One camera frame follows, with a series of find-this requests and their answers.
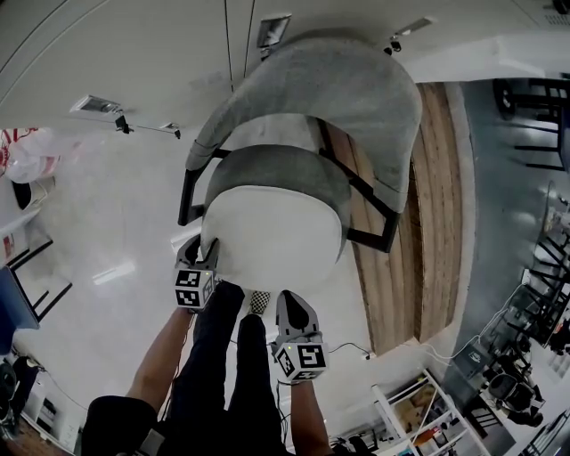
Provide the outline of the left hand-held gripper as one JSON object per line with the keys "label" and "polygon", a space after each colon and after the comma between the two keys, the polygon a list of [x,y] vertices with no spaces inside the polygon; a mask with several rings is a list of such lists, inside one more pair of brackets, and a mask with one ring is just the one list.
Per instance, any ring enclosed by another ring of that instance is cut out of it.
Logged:
{"label": "left hand-held gripper", "polygon": [[200,235],[196,234],[176,254],[175,301],[178,307],[188,311],[203,311],[216,287],[219,239],[213,239],[208,248],[202,250],[202,261],[197,262],[200,243]]}

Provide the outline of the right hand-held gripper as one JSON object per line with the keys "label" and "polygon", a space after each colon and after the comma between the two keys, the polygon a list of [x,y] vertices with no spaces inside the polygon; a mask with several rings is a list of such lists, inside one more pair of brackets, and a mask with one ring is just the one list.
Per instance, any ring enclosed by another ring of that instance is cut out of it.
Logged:
{"label": "right hand-held gripper", "polygon": [[317,314],[301,296],[282,291],[276,324],[279,333],[271,344],[272,354],[286,382],[312,381],[328,369],[329,348],[319,331]]}

